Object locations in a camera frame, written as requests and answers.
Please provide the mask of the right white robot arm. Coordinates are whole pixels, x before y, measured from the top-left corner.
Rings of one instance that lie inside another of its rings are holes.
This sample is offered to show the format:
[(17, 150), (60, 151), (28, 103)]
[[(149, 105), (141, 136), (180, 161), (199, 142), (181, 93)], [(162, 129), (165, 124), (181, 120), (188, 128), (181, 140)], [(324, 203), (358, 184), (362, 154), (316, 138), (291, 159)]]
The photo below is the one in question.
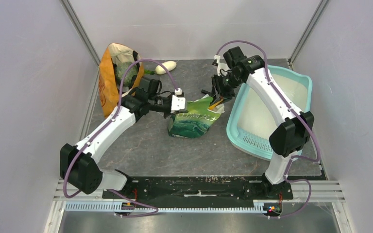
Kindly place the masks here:
[(276, 129), (269, 136), (273, 150), (269, 167), (262, 175), (261, 193), (272, 199), (280, 193), (287, 178), (292, 159), (310, 139), (313, 114), (304, 112), (285, 95), (272, 77), (266, 54), (248, 57), (240, 47), (229, 49), (221, 57), (214, 56), (217, 73), (211, 78), (210, 108), (235, 97), (235, 88), (246, 84), (258, 94), (272, 114)]

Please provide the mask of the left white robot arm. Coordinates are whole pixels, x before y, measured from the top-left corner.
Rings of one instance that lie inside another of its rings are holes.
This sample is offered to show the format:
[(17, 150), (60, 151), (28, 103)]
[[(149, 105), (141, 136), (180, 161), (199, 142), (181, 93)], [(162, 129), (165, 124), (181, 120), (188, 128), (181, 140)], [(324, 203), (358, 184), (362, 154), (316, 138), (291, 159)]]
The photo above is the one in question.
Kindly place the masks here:
[(129, 176), (118, 170), (105, 170), (98, 162), (127, 129), (150, 111), (161, 112), (164, 117), (186, 112), (186, 98), (180, 88), (161, 95), (160, 80), (142, 77), (138, 87), (126, 92), (121, 105), (92, 133), (74, 145), (65, 144), (60, 150), (60, 176), (66, 183), (85, 194), (96, 189), (113, 189), (121, 198), (133, 192)]

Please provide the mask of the black bag clip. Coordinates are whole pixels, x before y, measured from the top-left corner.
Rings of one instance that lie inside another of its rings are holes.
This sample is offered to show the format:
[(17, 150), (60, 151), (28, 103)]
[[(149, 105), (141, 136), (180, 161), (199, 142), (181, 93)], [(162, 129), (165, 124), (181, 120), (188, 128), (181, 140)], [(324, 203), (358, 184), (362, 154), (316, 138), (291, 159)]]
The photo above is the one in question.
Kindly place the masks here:
[(208, 95), (208, 96), (212, 96), (212, 92), (210, 91), (207, 91), (207, 90), (201, 90), (201, 93), (205, 94), (205, 95)]

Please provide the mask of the yellow plastic scoop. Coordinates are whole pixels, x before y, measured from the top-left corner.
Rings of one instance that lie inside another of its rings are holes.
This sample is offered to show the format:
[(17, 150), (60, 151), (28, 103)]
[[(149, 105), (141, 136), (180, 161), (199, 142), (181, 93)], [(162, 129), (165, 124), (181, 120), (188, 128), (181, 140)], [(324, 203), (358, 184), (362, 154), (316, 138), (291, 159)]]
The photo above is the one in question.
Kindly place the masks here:
[(223, 102), (224, 102), (224, 99), (221, 99), (221, 100), (219, 100), (219, 101), (216, 101), (216, 102), (214, 102), (214, 103), (212, 103), (209, 107), (208, 107), (208, 109), (214, 109), (215, 107), (217, 107), (218, 105), (220, 105), (220, 104), (223, 104)]

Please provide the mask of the green litter bag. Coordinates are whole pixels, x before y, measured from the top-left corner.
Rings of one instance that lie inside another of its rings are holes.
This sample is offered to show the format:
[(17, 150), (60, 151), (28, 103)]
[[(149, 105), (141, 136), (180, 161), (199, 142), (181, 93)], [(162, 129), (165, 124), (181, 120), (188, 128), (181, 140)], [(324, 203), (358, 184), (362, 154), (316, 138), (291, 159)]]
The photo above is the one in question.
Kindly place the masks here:
[(206, 134), (210, 127), (224, 113), (224, 104), (211, 106), (213, 98), (209, 95), (199, 100), (188, 101), (186, 113), (171, 116), (168, 123), (168, 134), (172, 137), (198, 138)]

